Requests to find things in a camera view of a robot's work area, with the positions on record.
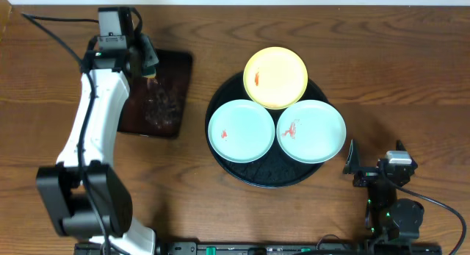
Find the green yellow scrub sponge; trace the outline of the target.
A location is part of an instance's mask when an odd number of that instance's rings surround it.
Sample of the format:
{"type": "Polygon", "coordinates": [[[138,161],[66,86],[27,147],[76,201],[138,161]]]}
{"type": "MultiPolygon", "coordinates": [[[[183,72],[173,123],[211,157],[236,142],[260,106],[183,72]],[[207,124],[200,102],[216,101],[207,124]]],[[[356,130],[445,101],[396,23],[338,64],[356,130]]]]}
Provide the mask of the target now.
{"type": "Polygon", "coordinates": [[[142,46],[142,76],[154,79],[156,77],[156,67],[159,64],[155,48],[149,36],[141,34],[140,42],[142,46]]]}

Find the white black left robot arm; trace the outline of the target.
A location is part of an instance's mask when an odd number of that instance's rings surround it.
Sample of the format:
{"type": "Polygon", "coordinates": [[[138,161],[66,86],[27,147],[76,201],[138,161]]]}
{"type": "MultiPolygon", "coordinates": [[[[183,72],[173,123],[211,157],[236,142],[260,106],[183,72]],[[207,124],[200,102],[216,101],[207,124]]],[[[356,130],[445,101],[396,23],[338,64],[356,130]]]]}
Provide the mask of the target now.
{"type": "Polygon", "coordinates": [[[133,216],[131,196],[114,171],[114,147],[131,80],[158,62],[146,35],[121,49],[95,39],[82,59],[82,95],[67,143],[36,185],[55,232],[88,240],[100,253],[156,254],[156,232],[133,216]]]}

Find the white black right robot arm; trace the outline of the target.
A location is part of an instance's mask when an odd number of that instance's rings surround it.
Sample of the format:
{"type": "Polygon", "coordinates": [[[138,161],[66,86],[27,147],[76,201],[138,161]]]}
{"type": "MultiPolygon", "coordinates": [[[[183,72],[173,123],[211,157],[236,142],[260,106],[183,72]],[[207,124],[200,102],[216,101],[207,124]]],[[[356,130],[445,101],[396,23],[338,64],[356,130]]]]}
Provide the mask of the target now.
{"type": "Polygon", "coordinates": [[[376,166],[365,167],[357,143],[351,141],[343,173],[354,175],[353,186],[367,189],[365,226],[375,237],[384,237],[386,242],[419,238],[424,207],[417,201],[397,197],[397,190],[411,180],[417,167],[399,140],[376,166]]]}

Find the yellow plate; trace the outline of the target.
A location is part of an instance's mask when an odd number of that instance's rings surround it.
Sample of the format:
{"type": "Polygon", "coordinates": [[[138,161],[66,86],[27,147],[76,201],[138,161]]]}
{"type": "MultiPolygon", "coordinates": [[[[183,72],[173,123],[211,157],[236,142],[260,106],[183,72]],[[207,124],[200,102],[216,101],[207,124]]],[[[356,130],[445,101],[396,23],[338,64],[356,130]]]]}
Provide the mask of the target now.
{"type": "Polygon", "coordinates": [[[285,109],[306,91],[308,71],[292,50],[268,47],[256,52],[243,71],[247,95],[267,109],[285,109]]]}

